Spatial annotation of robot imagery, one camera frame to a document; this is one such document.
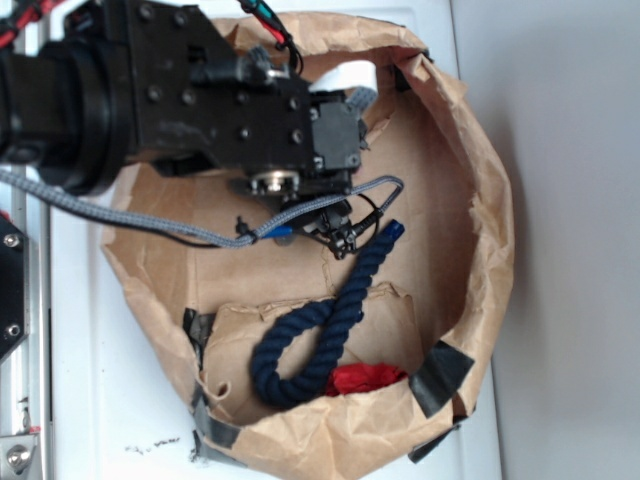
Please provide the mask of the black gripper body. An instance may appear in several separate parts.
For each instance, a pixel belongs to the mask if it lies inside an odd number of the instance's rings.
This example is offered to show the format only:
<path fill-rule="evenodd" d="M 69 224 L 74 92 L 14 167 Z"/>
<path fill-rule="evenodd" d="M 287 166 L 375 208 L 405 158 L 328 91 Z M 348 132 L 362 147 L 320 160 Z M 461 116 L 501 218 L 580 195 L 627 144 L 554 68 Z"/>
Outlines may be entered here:
<path fill-rule="evenodd" d="M 195 118 L 207 135 L 192 147 L 193 171 L 236 170 L 240 194 L 277 202 L 287 224 L 310 228 L 337 253 L 354 250 L 361 230 L 349 224 L 347 198 L 371 92 L 310 92 L 314 81 L 273 65 L 260 49 L 198 64 L 189 80 L 204 97 Z"/>

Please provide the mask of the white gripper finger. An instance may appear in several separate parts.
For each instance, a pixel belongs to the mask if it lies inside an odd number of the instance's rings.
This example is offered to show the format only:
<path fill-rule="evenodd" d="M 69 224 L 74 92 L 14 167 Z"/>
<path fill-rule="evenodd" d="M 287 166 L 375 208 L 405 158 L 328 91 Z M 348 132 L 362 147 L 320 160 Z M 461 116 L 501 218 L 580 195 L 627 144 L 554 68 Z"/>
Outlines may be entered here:
<path fill-rule="evenodd" d="M 376 92 L 376 65 L 367 60 L 340 63 L 326 71 L 310 86 L 310 92 L 364 89 Z"/>

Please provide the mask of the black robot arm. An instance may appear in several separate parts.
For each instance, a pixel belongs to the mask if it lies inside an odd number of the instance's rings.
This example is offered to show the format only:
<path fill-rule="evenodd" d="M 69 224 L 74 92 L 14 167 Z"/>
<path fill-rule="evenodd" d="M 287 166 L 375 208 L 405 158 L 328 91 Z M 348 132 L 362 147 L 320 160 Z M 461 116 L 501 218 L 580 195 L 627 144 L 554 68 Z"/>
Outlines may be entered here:
<path fill-rule="evenodd" d="M 360 167 L 362 113 L 375 87 L 319 87 L 302 77 L 303 57 L 263 1 L 242 9 L 287 53 L 275 62 L 254 46 L 234 51 L 196 6 L 88 1 L 64 21 L 61 40 L 34 56 L 14 43 L 51 1 L 19 1 L 1 21 L 1 180 L 89 221 L 203 249 L 242 248 L 301 235 L 337 258 L 376 231 L 382 210 L 350 218 Z M 123 168 L 147 164 L 176 178 L 237 171 L 233 189 L 274 209 L 257 228 L 226 238 L 201 227 L 92 206 Z"/>

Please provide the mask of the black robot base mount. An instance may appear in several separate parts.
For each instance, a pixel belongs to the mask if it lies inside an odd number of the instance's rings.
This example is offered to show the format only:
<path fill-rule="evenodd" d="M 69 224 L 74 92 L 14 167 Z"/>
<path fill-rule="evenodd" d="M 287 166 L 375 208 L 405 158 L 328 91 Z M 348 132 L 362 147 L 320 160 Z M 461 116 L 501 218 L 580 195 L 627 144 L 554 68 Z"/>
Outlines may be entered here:
<path fill-rule="evenodd" d="M 1 211 L 1 363 L 30 333 L 29 239 Z"/>

